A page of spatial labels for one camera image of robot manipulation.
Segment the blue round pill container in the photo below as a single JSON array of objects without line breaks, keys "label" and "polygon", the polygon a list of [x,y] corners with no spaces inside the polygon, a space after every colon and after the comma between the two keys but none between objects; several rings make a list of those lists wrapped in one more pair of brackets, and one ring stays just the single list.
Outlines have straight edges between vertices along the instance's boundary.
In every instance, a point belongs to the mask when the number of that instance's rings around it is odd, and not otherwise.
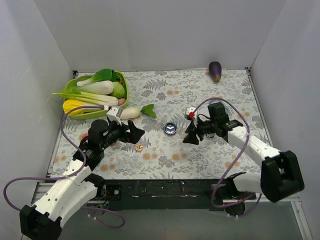
[{"label": "blue round pill container", "polygon": [[175,135],[177,133],[178,127],[174,122],[167,122],[164,127],[163,131],[166,135]]}]

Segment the orange bottle cap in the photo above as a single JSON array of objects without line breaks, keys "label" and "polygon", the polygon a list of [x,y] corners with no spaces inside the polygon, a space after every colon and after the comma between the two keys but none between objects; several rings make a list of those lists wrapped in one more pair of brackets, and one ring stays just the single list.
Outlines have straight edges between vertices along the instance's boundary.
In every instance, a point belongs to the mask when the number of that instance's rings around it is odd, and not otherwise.
[{"label": "orange bottle cap", "polygon": [[141,152],[143,150],[143,145],[142,144],[136,144],[135,145],[135,150],[138,152]]}]

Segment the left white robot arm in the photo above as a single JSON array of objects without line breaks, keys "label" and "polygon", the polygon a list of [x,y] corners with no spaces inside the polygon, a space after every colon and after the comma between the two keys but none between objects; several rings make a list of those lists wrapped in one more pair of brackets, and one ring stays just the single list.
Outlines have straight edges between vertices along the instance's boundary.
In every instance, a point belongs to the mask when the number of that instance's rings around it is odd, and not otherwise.
[{"label": "left white robot arm", "polygon": [[117,141],[136,144],[144,133],[131,120],[127,124],[93,121],[63,179],[57,180],[32,206],[25,205],[20,210],[22,234],[32,240],[57,240],[66,222],[87,201],[106,196],[105,180],[92,173],[105,156],[104,150]]}]

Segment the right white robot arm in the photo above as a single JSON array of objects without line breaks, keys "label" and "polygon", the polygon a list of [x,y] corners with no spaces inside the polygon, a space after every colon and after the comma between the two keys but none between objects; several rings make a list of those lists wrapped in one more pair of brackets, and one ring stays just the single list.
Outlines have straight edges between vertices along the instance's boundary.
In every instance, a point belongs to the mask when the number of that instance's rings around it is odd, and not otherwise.
[{"label": "right white robot arm", "polygon": [[230,120],[221,102],[210,104],[208,112],[209,118],[203,121],[194,107],[185,111],[190,124],[183,142],[198,145],[205,135],[215,134],[239,148],[260,167],[258,174],[240,172],[229,176],[215,190],[226,191],[232,199],[244,192],[263,194],[273,203],[304,190],[298,158],[292,151],[280,151],[249,134],[241,122]]}]

